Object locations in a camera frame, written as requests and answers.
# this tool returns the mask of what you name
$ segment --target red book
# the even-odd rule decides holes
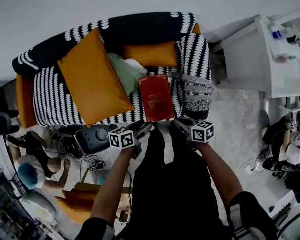
[[[140,78],[139,86],[148,123],[175,117],[168,75]]]

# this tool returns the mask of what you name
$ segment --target white shelf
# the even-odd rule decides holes
[[[300,47],[287,40],[274,40],[272,32],[284,28],[266,17],[216,46],[224,50],[228,83],[219,88],[266,92],[270,98],[300,96]],[[275,63],[273,56],[296,56],[289,64]]]

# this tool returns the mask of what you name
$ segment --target hand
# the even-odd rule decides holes
[[[134,154],[134,150],[135,150],[135,147],[131,146],[131,147],[122,149],[120,154],[124,155],[124,156],[127,156],[127,157],[130,157],[130,159],[131,159],[133,154]]]
[[[209,143],[202,143],[202,142],[193,142],[195,144],[195,147],[197,150],[200,151],[200,149],[206,149],[207,147],[210,147]]]
[[[70,162],[70,160],[68,158],[64,159],[63,166],[64,166],[64,169],[67,169],[67,170],[70,169],[71,162]]]

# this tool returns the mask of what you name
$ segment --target black cable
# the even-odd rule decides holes
[[[260,172],[257,172],[257,171],[255,171],[257,174],[262,174],[264,171],[265,171],[266,169],[263,169],[262,171],[260,171]]]
[[[55,154],[58,154],[58,155],[61,154],[60,152],[53,152],[53,151],[44,150],[44,149],[37,148],[37,147],[27,147],[27,149],[30,149],[30,150],[40,150],[40,151],[45,151],[45,152],[55,153]]]
[[[9,154],[9,156],[11,156],[11,151],[10,151],[10,149],[7,148],[7,152],[8,152],[8,154]],[[29,189],[28,189],[28,187],[22,182],[22,180],[20,179],[19,174],[18,174],[18,172],[17,172],[17,169],[16,169],[16,167],[15,167],[15,163],[14,163],[13,161],[11,161],[11,162],[12,162],[12,167],[13,167],[13,169],[14,169],[14,171],[15,171],[15,175],[13,176],[12,180],[8,180],[8,182],[14,182],[14,178],[17,176],[18,179],[19,179],[19,182],[14,182],[14,183],[15,183],[15,184],[21,183],[21,186],[22,186],[25,190],[23,190],[23,189],[18,185],[19,189],[22,190],[22,191],[24,191],[24,192],[27,194],[27,190],[29,190]]]
[[[267,147],[266,149],[264,149],[263,151],[261,151],[261,154],[260,154],[257,158],[253,158],[253,159],[250,159],[249,161],[245,162],[245,163],[244,163],[243,165],[241,165],[241,167],[240,167],[238,170],[236,170],[234,173],[237,173],[238,171],[240,171],[240,170],[242,169],[242,167],[244,167],[247,163],[251,162],[252,160],[255,160],[255,163],[254,163],[253,169],[251,169],[251,172],[253,172],[256,168],[262,166],[262,165],[264,164],[265,160],[266,160],[266,155],[267,155],[267,152],[269,151],[269,146],[270,146],[270,145],[268,145],[268,147]],[[264,155],[263,163],[262,163],[261,165],[257,165],[257,166],[256,166],[259,157],[262,156],[262,155]]]
[[[36,147],[27,147],[27,149],[32,149],[32,150],[40,150],[40,151],[44,151],[44,152],[49,152],[49,153],[54,153],[54,154],[58,154],[58,155],[60,155],[61,153],[60,152],[53,152],[53,151],[48,151],[48,150],[43,150],[43,149],[40,149],[40,148],[36,148]],[[105,162],[104,161],[101,161],[101,160],[99,160],[99,157],[97,156],[97,155],[95,155],[95,154],[92,154],[92,155],[88,155],[88,156],[86,156],[83,160],[81,160],[81,165],[82,165],[82,161],[85,161],[85,162],[88,162],[88,163],[90,163],[90,161],[91,160],[94,160],[94,162],[93,163],[97,163],[97,162],[103,162],[103,166],[104,166],[104,164],[105,164]]]
[[[105,161],[100,160],[96,154],[88,155],[82,161],[88,162],[92,165],[98,165],[99,168],[101,167],[98,171],[102,170],[106,164]]]
[[[44,151],[43,149],[36,148],[36,147],[28,147],[28,149],[35,149],[35,150]],[[12,163],[12,165],[13,165],[13,169],[14,169],[14,171],[15,171],[15,175],[13,176],[12,180],[17,176],[17,177],[19,178],[19,182],[21,183],[21,185],[22,185],[24,188],[28,189],[27,186],[26,186],[26,185],[22,182],[22,180],[20,179],[20,177],[19,177],[19,175],[18,175],[18,172],[17,172],[17,170],[16,170],[16,168],[15,168],[14,163]]]
[[[129,162],[128,170],[126,171],[126,173],[127,173],[127,174],[129,175],[129,177],[130,177],[130,186],[129,186],[130,217],[129,217],[129,220],[128,220],[126,223],[129,223],[129,222],[130,222],[130,219],[131,219],[131,216],[132,216],[132,199],[131,199],[132,175],[131,175],[131,173],[129,172],[129,169],[130,169],[130,162]]]
[[[80,163],[80,181],[79,182],[81,182],[81,170],[82,170],[82,161]]]
[[[296,215],[295,217],[293,217],[287,224],[284,225],[284,227],[280,230],[279,234],[278,234],[278,239],[281,237],[281,235],[287,230],[287,228],[293,223],[295,222],[298,218],[300,218],[300,213],[298,215]]]

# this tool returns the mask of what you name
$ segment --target marble floor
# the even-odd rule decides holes
[[[218,81],[215,76],[224,75],[220,70],[222,63],[212,64],[211,66],[214,81]],[[6,92],[10,93],[9,96],[14,96],[14,87],[12,86],[10,88],[12,88],[12,91],[6,90]],[[252,192],[261,206],[268,211],[269,207],[274,206],[277,201],[285,195],[287,190],[281,181],[272,177],[269,171],[264,171],[261,166],[256,167],[256,159],[263,148],[261,130],[263,126],[267,124],[262,117],[263,109],[264,98],[263,95],[257,91],[218,89],[210,108],[208,121],[214,123],[216,127],[216,137],[211,141],[211,146],[235,171],[244,190]],[[277,117],[275,113],[273,120],[275,121],[277,118],[279,117]],[[173,160],[172,140],[166,123],[161,123],[159,129],[162,131],[166,143],[165,163],[167,164]],[[27,129],[27,131],[29,130],[36,131],[44,138],[47,135],[47,131],[44,127],[34,126],[33,128]],[[24,135],[25,132],[25,130],[21,130],[16,135]],[[132,177],[145,157],[148,138],[149,134],[141,139],[143,151],[137,160],[131,161],[129,170]],[[119,152],[112,148],[98,153],[99,158],[105,161],[105,167],[100,172],[89,172],[85,183],[101,184],[104,182],[118,155]],[[65,190],[70,191],[76,183],[80,182],[87,167],[87,162],[71,161],[71,168]],[[62,173],[63,169],[56,174],[56,180],[61,177]],[[129,183],[130,178],[127,175],[124,183],[125,187],[128,187]],[[227,217],[224,206],[218,192],[215,191],[215,193],[220,218],[226,223]],[[45,192],[42,194],[51,201],[57,209],[57,221],[60,224],[59,228],[62,233],[68,239],[75,239],[81,227],[65,215],[54,199],[54,196],[62,197],[62,193]],[[119,223],[116,223],[116,231],[121,231],[124,226],[125,225],[121,226]]]

